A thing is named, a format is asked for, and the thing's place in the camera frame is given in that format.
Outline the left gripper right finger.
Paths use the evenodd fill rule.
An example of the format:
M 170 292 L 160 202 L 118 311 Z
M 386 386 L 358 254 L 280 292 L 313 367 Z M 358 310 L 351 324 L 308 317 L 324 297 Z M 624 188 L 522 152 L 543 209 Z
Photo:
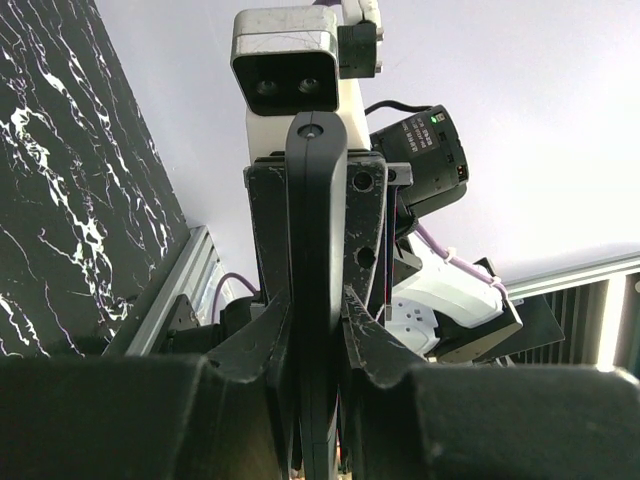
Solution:
M 357 479 L 635 479 L 639 383 L 420 359 L 345 293 L 341 443 Z

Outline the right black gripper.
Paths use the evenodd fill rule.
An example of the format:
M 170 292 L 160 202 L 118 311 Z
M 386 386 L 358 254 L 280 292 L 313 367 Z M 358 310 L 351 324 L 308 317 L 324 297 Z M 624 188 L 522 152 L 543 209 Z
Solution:
M 284 156 L 262 157 L 244 171 L 260 290 L 265 301 L 284 289 L 288 233 Z M 395 194 L 412 183 L 407 163 L 389 167 L 378 152 L 348 153 L 344 283 L 371 317 L 384 320 L 393 280 Z

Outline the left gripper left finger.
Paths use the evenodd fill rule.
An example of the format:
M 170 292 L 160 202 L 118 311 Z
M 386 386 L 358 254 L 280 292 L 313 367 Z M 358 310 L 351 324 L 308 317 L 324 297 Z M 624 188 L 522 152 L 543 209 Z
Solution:
M 285 479 L 290 299 L 205 355 L 6 358 L 5 479 Z

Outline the black remote control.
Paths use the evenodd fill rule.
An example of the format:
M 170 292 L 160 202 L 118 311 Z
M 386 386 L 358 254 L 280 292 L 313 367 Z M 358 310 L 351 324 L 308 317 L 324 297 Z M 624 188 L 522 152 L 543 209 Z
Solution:
M 285 146 L 289 277 L 305 476 L 335 476 L 334 332 L 343 293 L 347 134 L 330 112 L 296 115 Z

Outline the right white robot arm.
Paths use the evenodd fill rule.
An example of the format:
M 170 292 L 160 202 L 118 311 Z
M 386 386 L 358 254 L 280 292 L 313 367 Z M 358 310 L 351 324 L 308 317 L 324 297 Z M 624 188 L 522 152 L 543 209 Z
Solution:
M 513 300 L 487 259 L 462 260 L 420 225 L 464 196 L 468 163 L 445 107 L 393 108 L 405 118 L 350 150 L 346 281 L 389 332 L 442 363 L 491 362 L 562 340 L 545 300 Z

